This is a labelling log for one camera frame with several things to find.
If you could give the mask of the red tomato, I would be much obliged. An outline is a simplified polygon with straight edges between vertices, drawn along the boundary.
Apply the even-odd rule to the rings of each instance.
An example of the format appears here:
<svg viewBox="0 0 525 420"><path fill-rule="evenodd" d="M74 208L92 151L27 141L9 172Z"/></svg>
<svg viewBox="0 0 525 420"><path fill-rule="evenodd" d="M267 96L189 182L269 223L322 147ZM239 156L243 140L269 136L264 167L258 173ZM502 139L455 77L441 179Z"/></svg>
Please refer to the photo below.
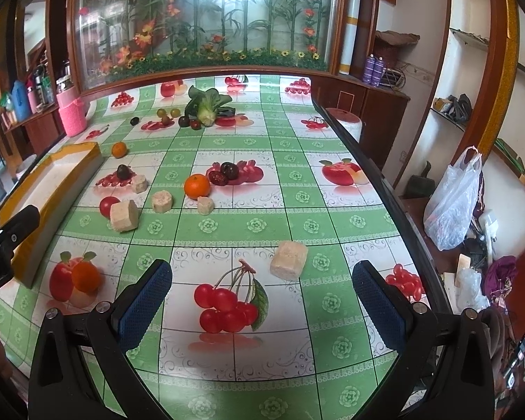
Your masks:
<svg viewBox="0 0 525 420"><path fill-rule="evenodd" d="M111 208L114 204L119 203L120 200L115 196L106 196L100 200L99 212L102 216L109 219L111 217Z"/></svg>

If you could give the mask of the white red paper roll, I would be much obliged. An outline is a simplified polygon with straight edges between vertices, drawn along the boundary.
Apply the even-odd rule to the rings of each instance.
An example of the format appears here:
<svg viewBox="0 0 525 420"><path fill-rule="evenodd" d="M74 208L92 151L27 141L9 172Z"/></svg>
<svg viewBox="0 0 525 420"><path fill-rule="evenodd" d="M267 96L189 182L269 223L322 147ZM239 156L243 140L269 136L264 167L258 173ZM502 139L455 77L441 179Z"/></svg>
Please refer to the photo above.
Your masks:
<svg viewBox="0 0 525 420"><path fill-rule="evenodd" d="M353 139L360 142L363 123L358 116L349 111L335 107L327 107L326 111L350 133Z"/></svg>

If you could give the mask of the green bok choy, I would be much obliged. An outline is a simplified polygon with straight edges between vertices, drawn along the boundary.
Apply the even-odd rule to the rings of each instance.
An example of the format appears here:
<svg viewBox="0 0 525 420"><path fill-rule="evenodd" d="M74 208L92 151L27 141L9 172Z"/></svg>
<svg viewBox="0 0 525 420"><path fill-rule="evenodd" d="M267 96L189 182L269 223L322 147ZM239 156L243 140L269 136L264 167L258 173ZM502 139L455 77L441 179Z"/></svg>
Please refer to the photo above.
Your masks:
<svg viewBox="0 0 525 420"><path fill-rule="evenodd" d="M190 119L198 119L205 127L212 126L220 108L232 102L231 96L221 94L216 88L201 90L191 86L188 89L188 97L185 116Z"/></svg>

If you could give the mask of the rolled white poster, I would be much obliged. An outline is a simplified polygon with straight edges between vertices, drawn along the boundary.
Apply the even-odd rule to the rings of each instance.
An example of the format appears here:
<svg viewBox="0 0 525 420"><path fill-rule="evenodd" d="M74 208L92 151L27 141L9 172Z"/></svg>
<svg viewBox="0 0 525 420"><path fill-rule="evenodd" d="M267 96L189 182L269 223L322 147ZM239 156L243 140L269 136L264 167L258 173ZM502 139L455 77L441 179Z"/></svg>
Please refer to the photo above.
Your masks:
<svg viewBox="0 0 525 420"><path fill-rule="evenodd" d="M349 75L355 51L358 16L361 0L348 0L348 8L345 19L345 32L340 55L338 73Z"/></svg>

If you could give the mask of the small beige foam piece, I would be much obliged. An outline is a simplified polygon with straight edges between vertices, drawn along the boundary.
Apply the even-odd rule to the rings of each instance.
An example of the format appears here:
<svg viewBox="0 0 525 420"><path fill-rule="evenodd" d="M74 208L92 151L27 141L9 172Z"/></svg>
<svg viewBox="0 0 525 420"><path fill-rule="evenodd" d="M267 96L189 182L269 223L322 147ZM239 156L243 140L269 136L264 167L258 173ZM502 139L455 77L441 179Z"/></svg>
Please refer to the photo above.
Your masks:
<svg viewBox="0 0 525 420"><path fill-rule="evenodd" d="M197 199L197 211L201 215L209 215L215 209L215 203L210 197L200 196Z"/></svg>

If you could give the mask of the pink knitted sleeve cup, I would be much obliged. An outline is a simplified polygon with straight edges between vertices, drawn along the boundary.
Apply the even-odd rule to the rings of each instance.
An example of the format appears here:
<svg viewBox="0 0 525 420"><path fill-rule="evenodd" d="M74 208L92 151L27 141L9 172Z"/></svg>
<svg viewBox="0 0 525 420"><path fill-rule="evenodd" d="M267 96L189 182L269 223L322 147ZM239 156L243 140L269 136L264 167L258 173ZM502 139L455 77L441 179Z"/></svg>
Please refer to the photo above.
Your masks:
<svg viewBox="0 0 525 420"><path fill-rule="evenodd" d="M57 94L58 112L67 137L82 133L87 127L85 103L72 86Z"/></svg>

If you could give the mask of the large beige foam cube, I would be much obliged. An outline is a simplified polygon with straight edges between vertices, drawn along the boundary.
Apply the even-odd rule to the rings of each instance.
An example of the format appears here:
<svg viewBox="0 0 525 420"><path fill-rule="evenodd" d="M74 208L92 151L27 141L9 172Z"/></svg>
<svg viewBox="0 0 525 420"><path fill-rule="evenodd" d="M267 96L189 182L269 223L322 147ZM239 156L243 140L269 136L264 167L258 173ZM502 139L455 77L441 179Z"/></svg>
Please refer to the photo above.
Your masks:
<svg viewBox="0 0 525 420"><path fill-rule="evenodd" d="M140 211L133 200L113 204L110 221L114 231L123 233L138 227Z"/></svg>

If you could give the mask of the small foam piece near plum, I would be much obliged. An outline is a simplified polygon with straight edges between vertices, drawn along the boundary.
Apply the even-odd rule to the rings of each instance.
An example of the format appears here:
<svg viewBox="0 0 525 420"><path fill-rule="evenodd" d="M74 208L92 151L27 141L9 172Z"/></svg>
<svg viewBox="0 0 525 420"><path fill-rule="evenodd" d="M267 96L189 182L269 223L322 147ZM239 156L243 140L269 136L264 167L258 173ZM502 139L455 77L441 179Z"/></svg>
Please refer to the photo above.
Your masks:
<svg viewBox="0 0 525 420"><path fill-rule="evenodd" d="M149 187L149 181L145 175L135 175L131 181L132 191L135 194L141 194L146 191Z"/></svg>

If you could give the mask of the flower mural glass panel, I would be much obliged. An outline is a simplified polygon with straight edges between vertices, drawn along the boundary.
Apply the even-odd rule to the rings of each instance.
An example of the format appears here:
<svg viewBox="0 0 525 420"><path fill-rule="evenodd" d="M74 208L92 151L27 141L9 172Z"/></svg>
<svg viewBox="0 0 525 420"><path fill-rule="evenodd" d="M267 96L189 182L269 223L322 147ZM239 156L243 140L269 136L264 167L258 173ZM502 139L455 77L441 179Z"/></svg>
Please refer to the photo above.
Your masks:
<svg viewBox="0 0 525 420"><path fill-rule="evenodd" d="M181 71L334 70L344 0L68 0L84 92Z"/></svg>

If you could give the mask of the beige foam cylinder piece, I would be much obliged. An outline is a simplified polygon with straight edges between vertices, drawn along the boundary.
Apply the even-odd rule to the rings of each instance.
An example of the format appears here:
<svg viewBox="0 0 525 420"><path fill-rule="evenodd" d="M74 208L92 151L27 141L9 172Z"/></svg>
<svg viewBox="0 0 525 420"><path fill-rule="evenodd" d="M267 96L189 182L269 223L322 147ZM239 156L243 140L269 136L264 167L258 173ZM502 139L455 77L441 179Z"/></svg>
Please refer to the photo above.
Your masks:
<svg viewBox="0 0 525 420"><path fill-rule="evenodd" d="M157 214L163 214L172 209L173 198L169 191L157 191L152 194L152 209Z"/></svg>

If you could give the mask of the dark purple plum centre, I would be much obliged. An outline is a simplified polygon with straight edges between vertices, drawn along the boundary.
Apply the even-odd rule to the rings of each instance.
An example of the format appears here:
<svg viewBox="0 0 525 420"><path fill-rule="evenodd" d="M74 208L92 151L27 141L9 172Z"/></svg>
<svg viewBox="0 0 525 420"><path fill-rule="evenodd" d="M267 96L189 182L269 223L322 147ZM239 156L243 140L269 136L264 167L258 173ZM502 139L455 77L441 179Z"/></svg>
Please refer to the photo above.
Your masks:
<svg viewBox="0 0 525 420"><path fill-rule="evenodd" d="M220 172L229 180L233 181L239 178L239 167L232 162L224 162L220 166Z"/></svg>

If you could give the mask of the beige foam cube right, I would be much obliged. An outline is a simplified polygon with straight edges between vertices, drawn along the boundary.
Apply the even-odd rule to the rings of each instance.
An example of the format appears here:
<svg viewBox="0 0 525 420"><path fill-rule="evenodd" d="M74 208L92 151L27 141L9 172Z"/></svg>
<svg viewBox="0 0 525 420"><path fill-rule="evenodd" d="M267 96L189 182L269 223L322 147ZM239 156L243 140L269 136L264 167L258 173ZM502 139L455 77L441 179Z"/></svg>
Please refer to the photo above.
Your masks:
<svg viewBox="0 0 525 420"><path fill-rule="evenodd" d="M270 263L270 273L284 281L297 281L307 261L308 248L302 243L282 241Z"/></svg>

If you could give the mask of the dark plum near bok choy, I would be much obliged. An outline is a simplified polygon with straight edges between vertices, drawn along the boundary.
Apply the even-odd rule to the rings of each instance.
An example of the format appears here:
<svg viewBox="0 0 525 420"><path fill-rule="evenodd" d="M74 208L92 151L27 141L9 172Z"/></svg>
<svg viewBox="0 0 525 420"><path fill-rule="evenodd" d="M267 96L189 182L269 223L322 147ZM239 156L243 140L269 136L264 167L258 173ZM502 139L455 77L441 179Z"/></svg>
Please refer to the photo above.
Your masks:
<svg viewBox="0 0 525 420"><path fill-rule="evenodd" d="M190 126L190 118L187 116L182 116L178 119L178 124L180 127L188 127Z"/></svg>

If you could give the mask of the dark plum on cherries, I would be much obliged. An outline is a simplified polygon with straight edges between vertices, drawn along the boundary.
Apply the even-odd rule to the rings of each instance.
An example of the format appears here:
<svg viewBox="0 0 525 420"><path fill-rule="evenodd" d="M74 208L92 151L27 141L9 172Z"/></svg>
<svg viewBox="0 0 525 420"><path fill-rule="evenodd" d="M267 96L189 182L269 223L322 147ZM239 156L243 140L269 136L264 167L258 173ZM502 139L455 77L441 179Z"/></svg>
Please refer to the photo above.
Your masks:
<svg viewBox="0 0 525 420"><path fill-rule="evenodd" d="M127 165L120 164L117 166L115 175L119 181L126 181L132 178L132 171Z"/></svg>

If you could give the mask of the blue plastic jug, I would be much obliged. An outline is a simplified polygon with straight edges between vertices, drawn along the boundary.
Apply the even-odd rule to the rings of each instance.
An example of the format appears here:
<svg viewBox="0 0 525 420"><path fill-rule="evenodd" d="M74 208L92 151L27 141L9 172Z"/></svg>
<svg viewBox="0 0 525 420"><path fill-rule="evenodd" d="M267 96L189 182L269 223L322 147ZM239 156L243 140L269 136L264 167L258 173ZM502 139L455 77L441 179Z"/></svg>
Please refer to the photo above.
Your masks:
<svg viewBox="0 0 525 420"><path fill-rule="evenodd" d="M12 91L11 91L12 103L14 106L14 111L16 113L16 118L19 123L28 119L31 115L31 108L28 99L27 89L25 84L20 80L15 80Z"/></svg>

